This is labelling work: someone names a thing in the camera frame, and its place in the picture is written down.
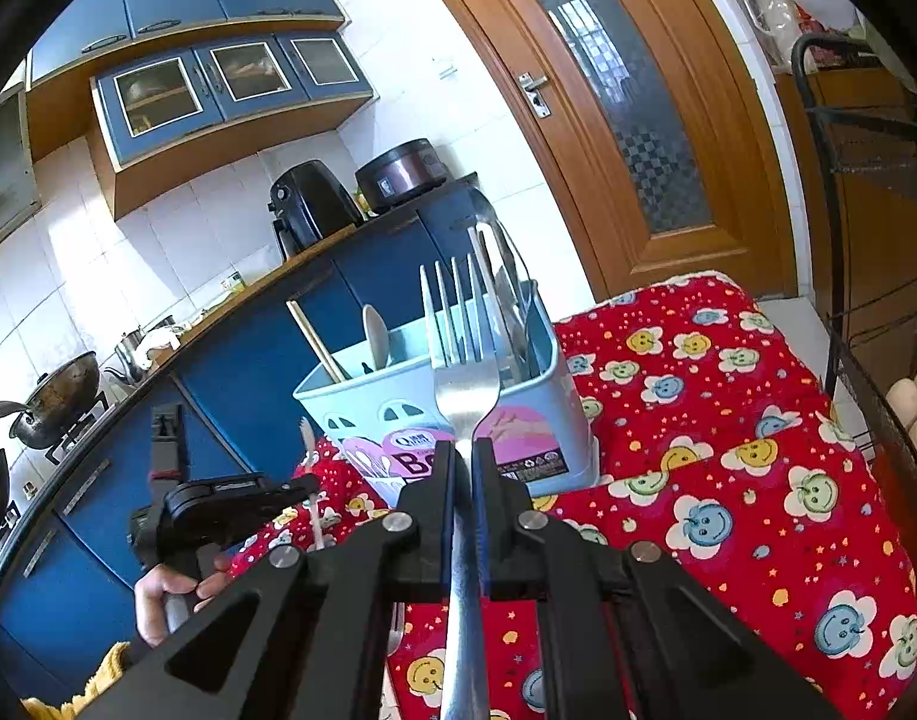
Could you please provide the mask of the person's left hand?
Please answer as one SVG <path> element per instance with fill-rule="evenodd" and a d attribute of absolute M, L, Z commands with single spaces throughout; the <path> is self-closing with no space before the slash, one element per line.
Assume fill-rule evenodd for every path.
<path fill-rule="evenodd" d="M 172 601 L 180 610 L 198 613 L 221 595 L 230 577 L 230 559 L 218 554 L 213 572 L 202 580 L 193 580 L 166 564 L 157 564 L 134 585 L 134 621 L 139 639 L 150 647 L 162 644 L 170 634 L 169 606 Z"/>

